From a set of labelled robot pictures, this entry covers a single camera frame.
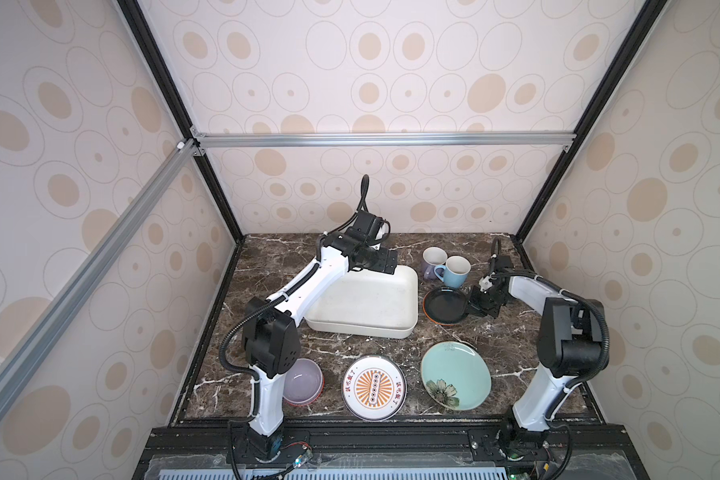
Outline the white plastic bin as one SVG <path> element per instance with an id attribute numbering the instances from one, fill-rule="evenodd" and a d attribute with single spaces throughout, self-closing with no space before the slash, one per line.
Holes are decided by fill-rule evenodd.
<path id="1" fill-rule="evenodd" d="M 304 316 L 319 332 L 404 339 L 418 322 L 417 273 L 399 265 L 390 274 L 349 272 L 333 283 Z"/>

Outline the green floral ceramic plate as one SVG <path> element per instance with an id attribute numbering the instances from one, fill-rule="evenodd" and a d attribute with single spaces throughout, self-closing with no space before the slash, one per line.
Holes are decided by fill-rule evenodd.
<path id="1" fill-rule="evenodd" d="M 490 395 L 492 379 L 483 358 L 469 345 L 447 341 L 427 350 L 420 364 L 429 396 L 454 411 L 473 410 Z"/>

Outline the white plate orange sunburst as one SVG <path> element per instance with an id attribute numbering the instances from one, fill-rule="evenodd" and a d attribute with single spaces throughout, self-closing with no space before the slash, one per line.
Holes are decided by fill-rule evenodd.
<path id="1" fill-rule="evenodd" d="M 348 410 L 356 417 L 379 422 L 395 416 L 406 398 L 406 380 L 390 359 L 366 355 L 345 372 L 341 392 Z"/>

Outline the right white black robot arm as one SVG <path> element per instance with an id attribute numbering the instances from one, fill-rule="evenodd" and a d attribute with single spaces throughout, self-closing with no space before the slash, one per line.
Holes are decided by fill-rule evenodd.
<path id="1" fill-rule="evenodd" d="M 569 395 L 609 363 L 610 336 L 602 304 L 564 289 L 539 274 L 513 267 L 491 244 L 487 273 L 467 302 L 476 315 L 496 318 L 513 297 L 541 315 L 537 337 L 540 365 L 522 397 L 508 411 L 498 441 L 504 446 L 540 443 Z"/>

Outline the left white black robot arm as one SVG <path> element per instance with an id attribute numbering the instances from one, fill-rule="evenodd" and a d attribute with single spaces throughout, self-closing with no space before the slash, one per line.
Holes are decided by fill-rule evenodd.
<path id="1" fill-rule="evenodd" d="M 390 223 L 369 211 L 370 177 L 361 179 L 355 212 L 322 233 L 314 258 L 284 287 L 265 299 L 254 297 L 244 318 L 224 336 L 218 350 L 221 366 L 250 378 L 251 408 L 244 435 L 260 460 L 272 460 L 283 441 L 285 374 L 301 354 L 298 326 L 311 306 L 350 272 L 392 275 L 398 254 L 382 243 Z"/>

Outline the light blue ceramic mug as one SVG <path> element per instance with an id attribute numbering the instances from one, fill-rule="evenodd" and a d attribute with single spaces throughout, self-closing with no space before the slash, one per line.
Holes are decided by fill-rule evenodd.
<path id="1" fill-rule="evenodd" d="M 433 273 L 445 286 L 458 289 L 466 281 L 471 263 L 463 256 L 450 256 L 444 264 L 437 265 Z"/>

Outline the black plate orange rim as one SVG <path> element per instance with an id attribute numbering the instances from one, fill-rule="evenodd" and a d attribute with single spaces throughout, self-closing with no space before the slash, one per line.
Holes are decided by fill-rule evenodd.
<path id="1" fill-rule="evenodd" d="M 438 287 L 424 296 L 422 310 L 433 323 L 456 325 L 469 315 L 468 298 L 460 289 Z"/>

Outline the purple ceramic mug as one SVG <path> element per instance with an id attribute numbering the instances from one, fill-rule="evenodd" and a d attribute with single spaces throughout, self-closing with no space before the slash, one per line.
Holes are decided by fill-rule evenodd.
<path id="1" fill-rule="evenodd" d="M 428 247 L 422 253 L 421 274 L 422 278 L 427 281 L 437 280 L 438 277 L 434 273 L 437 266 L 444 265 L 448 259 L 445 250 L 439 247 Z"/>

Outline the purple bowl red rim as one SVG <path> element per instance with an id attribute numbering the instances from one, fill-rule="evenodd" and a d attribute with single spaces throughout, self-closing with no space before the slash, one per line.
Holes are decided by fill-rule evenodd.
<path id="1" fill-rule="evenodd" d="M 307 406 L 319 398 L 323 389 L 324 376 L 319 365 L 299 358 L 285 374 L 283 399 L 292 406 Z"/>

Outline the horizontal aluminium frame bar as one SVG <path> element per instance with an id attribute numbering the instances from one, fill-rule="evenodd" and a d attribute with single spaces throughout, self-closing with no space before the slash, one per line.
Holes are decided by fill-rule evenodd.
<path id="1" fill-rule="evenodd" d="M 446 146 L 570 146 L 570 131 L 498 132 L 396 132 L 396 133 L 292 133 L 211 134 L 198 133 L 196 143 L 212 148 L 344 148 L 344 147 L 446 147 Z"/>

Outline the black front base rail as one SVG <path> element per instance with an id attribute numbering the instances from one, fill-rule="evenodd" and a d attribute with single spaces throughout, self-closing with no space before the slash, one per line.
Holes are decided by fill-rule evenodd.
<path id="1" fill-rule="evenodd" d="M 573 422 L 539 447 L 502 454 L 495 422 L 293 420 L 282 449 L 260 460 L 230 423 L 152 431 L 133 478 L 645 479 L 625 427 Z"/>

